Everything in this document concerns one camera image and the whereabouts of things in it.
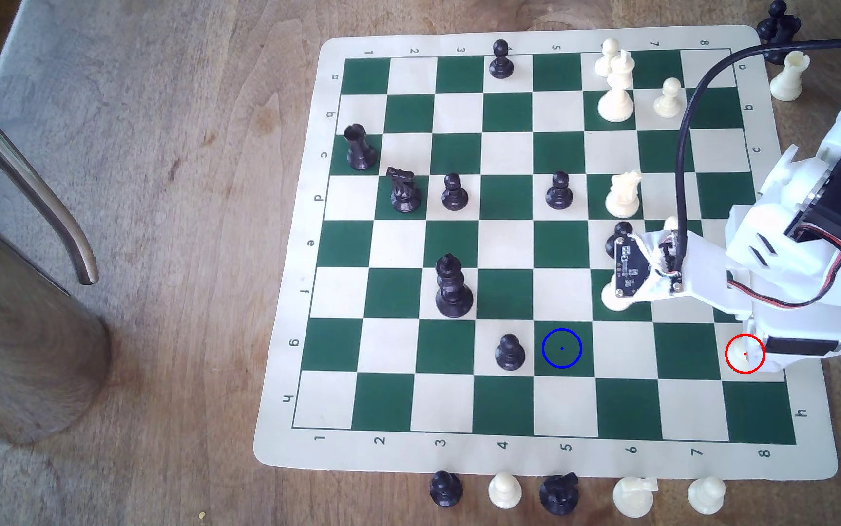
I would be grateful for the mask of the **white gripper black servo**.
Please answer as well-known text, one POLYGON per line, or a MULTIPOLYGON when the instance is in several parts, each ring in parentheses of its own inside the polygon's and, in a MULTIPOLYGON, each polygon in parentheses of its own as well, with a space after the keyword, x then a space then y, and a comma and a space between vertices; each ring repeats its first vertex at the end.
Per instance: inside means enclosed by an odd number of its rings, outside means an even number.
POLYGON ((780 309, 753 303, 745 329, 765 348, 765 352, 753 350, 753 369, 758 373, 777 373, 802 359, 841 356, 841 306, 814 303, 780 309))

